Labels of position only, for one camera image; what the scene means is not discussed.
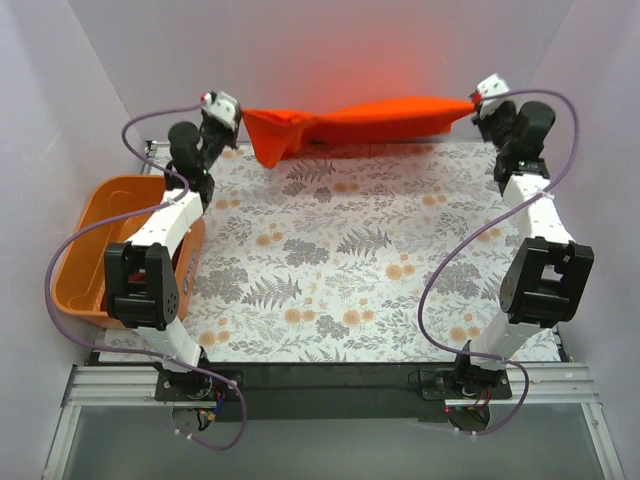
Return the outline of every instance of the patterned table surface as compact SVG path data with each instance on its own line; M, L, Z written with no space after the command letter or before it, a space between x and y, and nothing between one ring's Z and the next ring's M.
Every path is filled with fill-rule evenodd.
M161 148L156 159L168 155ZM420 334L418 299L439 261L507 210L494 159L476 142L317 146L266 170L248 145L224 152L187 331L213 361L451 360ZM461 347L481 333L518 244L504 224L443 271L425 311L437 339ZM128 331L103 341L148 348ZM559 360L553 334L516 358Z

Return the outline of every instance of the orange plastic bin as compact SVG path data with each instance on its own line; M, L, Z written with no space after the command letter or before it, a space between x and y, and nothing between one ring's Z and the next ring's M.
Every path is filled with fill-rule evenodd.
M91 196L77 230L105 218L157 205L164 194L164 178L152 175L114 177L100 185ZM105 308L104 250L109 243L124 242L149 218L139 215L96 228L77 239L62 261L53 287L56 306L104 328L124 328L109 318ZM198 219L185 235L174 256L180 307L178 317L187 315L193 279L204 240L204 220Z

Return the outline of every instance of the white wall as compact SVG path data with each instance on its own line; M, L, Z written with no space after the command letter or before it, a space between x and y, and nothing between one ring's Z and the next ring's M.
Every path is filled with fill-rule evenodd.
M0 58L0 478L33 480L82 359L45 312L46 265L97 184L139 165L118 140L129 117L66 0L0 0Z
M466 97L499 70L526 85L572 0L70 0L129 113L220 89L317 112L409 95ZM461 135L474 135L459 122ZM166 138L166 122L140 127Z
M534 76L534 86L566 92L582 119L575 170L558 187L563 221L596 261L580 310L561 329L577 361L587 361L627 478L640 478L640 5L577 0ZM570 125L558 124L545 157L566 160Z

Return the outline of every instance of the orange cloth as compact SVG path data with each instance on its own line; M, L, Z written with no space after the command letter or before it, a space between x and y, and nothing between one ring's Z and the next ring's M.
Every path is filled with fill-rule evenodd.
M296 110L244 109L258 161L267 168L311 142L330 145L406 140L447 133L473 113L470 101L410 97L367 103L326 115Z

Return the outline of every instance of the floral tablecloth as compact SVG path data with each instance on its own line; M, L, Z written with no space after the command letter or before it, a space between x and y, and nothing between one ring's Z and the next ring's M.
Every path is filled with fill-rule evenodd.
M156 159L168 155L161 148ZM249 145L225 151L212 169L189 334L213 361L451 360L420 334L418 299L442 258L507 210L494 159L477 142L317 146L266 170ZM504 224L443 271L425 311L437 339L461 347L482 332L518 244ZM104 342L148 348L128 331ZM516 357L558 360L554 335Z

